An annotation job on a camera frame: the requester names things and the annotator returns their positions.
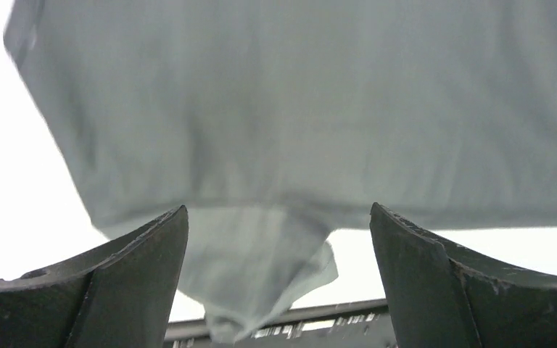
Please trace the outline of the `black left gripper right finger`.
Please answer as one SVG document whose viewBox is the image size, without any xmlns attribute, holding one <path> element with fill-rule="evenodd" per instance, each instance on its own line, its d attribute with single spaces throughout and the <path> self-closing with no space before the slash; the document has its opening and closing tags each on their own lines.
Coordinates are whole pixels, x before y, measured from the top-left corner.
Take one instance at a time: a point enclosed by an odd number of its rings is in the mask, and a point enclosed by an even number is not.
<svg viewBox="0 0 557 348">
<path fill-rule="evenodd" d="M 557 347 L 557 275 L 522 268 L 371 208 L 400 347 Z"/>
</svg>

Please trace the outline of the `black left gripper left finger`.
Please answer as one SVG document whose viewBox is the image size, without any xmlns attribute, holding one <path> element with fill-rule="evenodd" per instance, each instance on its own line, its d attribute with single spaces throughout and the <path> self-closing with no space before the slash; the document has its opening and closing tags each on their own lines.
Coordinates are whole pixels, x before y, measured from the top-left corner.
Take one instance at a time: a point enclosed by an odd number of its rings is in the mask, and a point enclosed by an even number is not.
<svg viewBox="0 0 557 348">
<path fill-rule="evenodd" d="M 188 232 L 180 207 L 83 254 L 0 279 L 0 347 L 160 347 Z"/>
</svg>

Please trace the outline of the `dark grey t shirt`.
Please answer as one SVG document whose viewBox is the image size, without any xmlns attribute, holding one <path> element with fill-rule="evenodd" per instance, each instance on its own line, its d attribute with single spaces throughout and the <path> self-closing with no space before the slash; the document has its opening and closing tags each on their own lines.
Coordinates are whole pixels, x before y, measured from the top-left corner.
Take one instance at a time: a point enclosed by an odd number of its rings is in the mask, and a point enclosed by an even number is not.
<svg viewBox="0 0 557 348">
<path fill-rule="evenodd" d="M 374 202 L 557 226 L 557 1 L 15 1 L 4 45 L 95 228 L 187 207 L 221 342 L 332 282 Z"/>
</svg>

